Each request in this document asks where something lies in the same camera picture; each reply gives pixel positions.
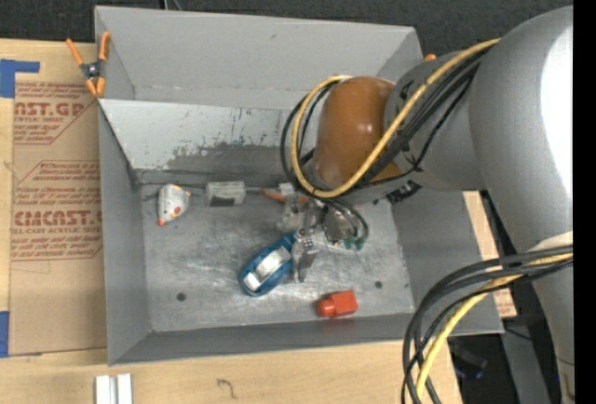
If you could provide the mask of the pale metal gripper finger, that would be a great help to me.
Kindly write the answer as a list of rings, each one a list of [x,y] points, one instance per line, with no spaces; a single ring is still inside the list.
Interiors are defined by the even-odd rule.
[[[318,253],[320,252],[320,246],[312,240],[308,239],[304,241],[304,254],[303,254],[303,269],[309,269]]]
[[[305,230],[299,229],[294,238],[291,245],[291,277],[294,283],[301,283],[305,280],[304,268],[308,252]]]

